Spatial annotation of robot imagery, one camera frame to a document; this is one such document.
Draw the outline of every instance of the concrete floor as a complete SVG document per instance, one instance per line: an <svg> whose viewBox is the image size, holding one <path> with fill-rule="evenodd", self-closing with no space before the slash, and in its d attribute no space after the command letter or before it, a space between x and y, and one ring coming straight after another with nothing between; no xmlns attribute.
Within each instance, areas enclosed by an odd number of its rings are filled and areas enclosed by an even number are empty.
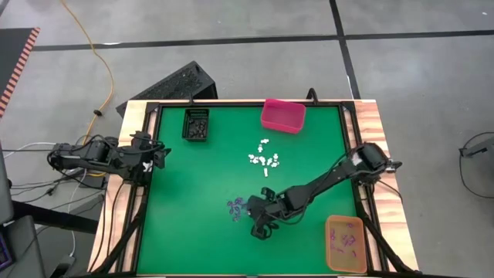
<svg viewBox="0 0 494 278"><path fill-rule="evenodd" d="M327 0L68 3L93 41L100 43L336 33ZM491 1L338 0L337 4L346 34L494 26ZM42 29L36 45L86 43L58 1L11 0L0 16L0 28L33 26ZM458 148L474 134L492 131L494 37L347 43L360 94L377 100L391 153L404 162L398 184L420 269L491 277L494 204L462 187ZM304 97L310 86L321 98L351 98L337 41L106 49L100 54L113 70L116 96L94 133L108 136L117 136L121 125L115 106L191 60L216 81L223 99ZM74 142L85 133L91 111L108 90L105 69L90 51L32 53L0 123L2 144ZM494 195L490 186L494 174L482 164L485 159L466 161L465 178L477 192ZM17 154L7 160L7 167L15 183L58 177L42 154ZM74 187L63 186L55 196L35 204L49 208L67 202ZM43 190L25 193L19 200L40 193ZM91 189L82 189L76 198L90 193Z"/></svg>

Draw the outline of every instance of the pink bin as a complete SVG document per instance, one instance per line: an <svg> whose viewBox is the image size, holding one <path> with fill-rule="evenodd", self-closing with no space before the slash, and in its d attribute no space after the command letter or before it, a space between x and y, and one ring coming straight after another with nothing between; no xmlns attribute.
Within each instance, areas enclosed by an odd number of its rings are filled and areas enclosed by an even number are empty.
<svg viewBox="0 0 494 278"><path fill-rule="evenodd" d="M261 123L265 128L298 134L306 117L303 104L266 99L262 108Z"/></svg>

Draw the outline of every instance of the black crate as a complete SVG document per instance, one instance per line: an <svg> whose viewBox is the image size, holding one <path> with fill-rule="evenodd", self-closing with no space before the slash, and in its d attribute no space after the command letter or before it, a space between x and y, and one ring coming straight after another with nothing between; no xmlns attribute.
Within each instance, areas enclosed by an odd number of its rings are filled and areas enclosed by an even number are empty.
<svg viewBox="0 0 494 278"><path fill-rule="evenodd" d="M209 109L186 109L182 138L189 141L206 141L208 125Z"/></svg>
<svg viewBox="0 0 494 278"><path fill-rule="evenodd" d="M191 97L194 100L218 99L215 81L195 61L150 86L131 100L183 100ZM117 107L121 117L124 117L126 108L127 102Z"/></svg>

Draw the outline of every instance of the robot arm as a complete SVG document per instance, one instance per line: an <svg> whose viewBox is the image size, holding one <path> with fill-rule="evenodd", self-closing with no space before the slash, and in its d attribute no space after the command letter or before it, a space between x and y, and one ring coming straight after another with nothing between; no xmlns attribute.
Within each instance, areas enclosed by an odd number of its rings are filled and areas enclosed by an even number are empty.
<svg viewBox="0 0 494 278"><path fill-rule="evenodd" d="M362 183L374 183L379 180L380 174L400 165L401 162L393 162L387 158L376 144L365 143L351 150L328 172L306 185L295 185L278 194L269 188L263 188L261 193L265 198L253 195L247 201L247 211L254 219L251 234L258 239L267 239L273 229L278 229L274 223L276 220L285 222L305 213L315 197L334 185L349 178Z"/></svg>
<svg viewBox="0 0 494 278"><path fill-rule="evenodd" d="M57 171L84 168L117 174L133 185L146 185L152 167L163 168L164 157L171 149L141 131L131 136L130 146L125 147L118 147L116 138L99 135L80 146L56 144L47 160Z"/></svg>

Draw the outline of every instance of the orange container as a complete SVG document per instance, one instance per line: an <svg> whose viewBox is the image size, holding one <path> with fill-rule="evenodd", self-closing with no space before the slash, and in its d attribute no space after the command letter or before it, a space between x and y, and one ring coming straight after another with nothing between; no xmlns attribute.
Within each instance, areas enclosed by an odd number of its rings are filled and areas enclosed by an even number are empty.
<svg viewBox="0 0 494 278"><path fill-rule="evenodd" d="M326 262L336 271L367 271L364 224L360 218L332 215L327 219Z"/></svg>

